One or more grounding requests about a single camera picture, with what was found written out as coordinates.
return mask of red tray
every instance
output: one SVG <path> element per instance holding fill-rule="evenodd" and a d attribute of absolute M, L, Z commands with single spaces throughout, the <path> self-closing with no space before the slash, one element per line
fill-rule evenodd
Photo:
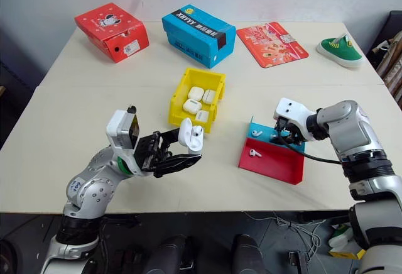
<path fill-rule="evenodd" d="M 262 157 L 250 156 L 251 149 L 258 151 Z M 304 156 L 278 145 L 247 138 L 239 167 L 286 183 L 298 184 L 303 180 Z"/>

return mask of shoe sole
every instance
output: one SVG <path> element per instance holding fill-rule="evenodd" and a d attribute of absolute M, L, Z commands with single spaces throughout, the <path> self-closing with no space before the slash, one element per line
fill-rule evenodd
<path fill-rule="evenodd" d="M 317 50 L 317 52 L 319 54 L 324 55 L 325 57 L 333 60 L 334 62 L 336 62 L 337 64 L 343 66 L 343 67 L 347 67 L 347 68 L 357 68 L 360 67 L 361 64 L 364 62 L 364 58 L 360 58 L 357 60 L 346 60 L 346 59 L 342 59 L 328 51 L 326 51 L 326 49 L 324 49 L 321 45 L 321 43 L 319 43 L 317 45 L 317 47 L 315 48 Z"/>
<path fill-rule="evenodd" d="M 339 247 L 345 246 L 347 244 L 347 242 L 352 238 L 353 238 L 353 230 L 352 230 L 352 228 L 348 228 L 342 234 L 340 234 L 334 238 L 330 238 L 328 240 L 328 244 L 331 248 L 339 248 Z"/>

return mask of yellow tray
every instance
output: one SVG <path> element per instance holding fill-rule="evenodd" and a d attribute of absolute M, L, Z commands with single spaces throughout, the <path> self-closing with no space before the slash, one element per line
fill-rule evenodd
<path fill-rule="evenodd" d="M 225 78 L 224 74 L 199 70 L 197 68 L 187 68 L 176 92 L 170 99 L 169 123 L 179 126 L 183 119 L 190 118 L 194 125 L 201 125 L 204 128 L 204 132 L 209 133 L 212 122 L 216 118 L 218 100 L 221 100 L 224 96 Z M 195 115 L 183 110 L 183 104 L 188 99 L 187 95 L 192 87 L 201 87 L 204 90 L 216 91 L 212 104 L 205 104 L 200 101 L 202 103 L 202 110 L 209 112 L 207 122 L 196 121 Z"/>

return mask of white table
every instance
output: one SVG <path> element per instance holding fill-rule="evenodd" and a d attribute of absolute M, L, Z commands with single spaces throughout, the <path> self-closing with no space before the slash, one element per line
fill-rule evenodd
<path fill-rule="evenodd" d="M 142 136 L 172 129 L 168 100 L 175 87 L 37 88 L 0 152 L 0 211 L 56 212 L 66 201 L 68 181 L 108 142 L 105 128 L 115 109 L 133 103 Z M 163 178 L 121 182 L 108 212 L 245 211 L 346 209 L 354 201 L 339 165 L 305 160 L 303 182 L 290 185 L 237 167 L 251 116 L 274 125 L 281 97 L 310 109 L 342 99 L 358 101 L 370 115 L 396 172 L 402 171 L 402 113 L 383 85 L 240 87 L 227 79 L 212 132 L 205 136 L 202 159 Z M 184 152 L 180 145 L 175 153 Z M 307 143 L 307 153 L 335 158 L 327 141 Z"/>
<path fill-rule="evenodd" d="M 233 23 L 236 28 L 256 24 Z M 344 24 L 282 25 L 310 54 L 308 58 L 261 68 L 236 37 L 234 52 L 212 70 L 227 74 L 232 85 L 241 86 L 384 84 L 369 62 L 355 70 L 345 69 L 315 51 L 317 43 L 324 38 L 338 37 L 346 32 Z M 187 67 L 206 69 L 168 43 L 161 23 L 145 23 L 145 26 L 149 47 L 118 64 L 99 51 L 77 28 L 42 85 L 176 87 Z"/>
<path fill-rule="evenodd" d="M 237 27 L 255 23 L 234 23 Z M 402 171 L 402 113 L 366 62 L 348 70 L 315 52 L 323 38 L 338 36 L 342 23 L 283 23 L 310 56 L 260 68 L 236 38 L 235 51 L 213 70 L 227 74 L 225 97 L 202 159 L 163 178 L 123 181 L 108 212 L 345 209 L 354 201 L 340 166 L 305 160 L 303 182 L 290 185 L 237 167 L 247 125 L 273 126 L 281 97 L 310 109 L 355 99 L 394 163 Z M 114 64 L 76 30 L 0 151 L 0 212 L 59 213 L 68 181 L 108 145 L 106 124 L 116 109 L 134 104 L 141 136 L 176 128 L 168 106 L 185 69 L 197 62 L 167 43 L 161 23 L 146 23 L 150 46 Z M 185 152 L 180 145 L 175 153 Z M 307 153 L 335 158 L 327 141 L 307 144 Z"/>

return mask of earbud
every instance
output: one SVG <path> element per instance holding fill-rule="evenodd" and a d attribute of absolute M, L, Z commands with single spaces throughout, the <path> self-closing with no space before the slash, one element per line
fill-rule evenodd
<path fill-rule="evenodd" d="M 256 131 L 256 130 L 254 130 L 254 131 L 251 132 L 251 135 L 252 135 L 253 137 L 258 137 L 258 136 L 261 135 L 262 133 L 263 133 L 263 131 Z"/>
<path fill-rule="evenodd" d="M 249 155 L 250 156 L 259 156 L 261 158 L 261 154 L 256 150 L 250 150 Z"/>
<path fill-rule="evenodd" d="M 202 126 L 196 125 L 193 127 L 193 136 L 198 137 L 202 132 Z"/>

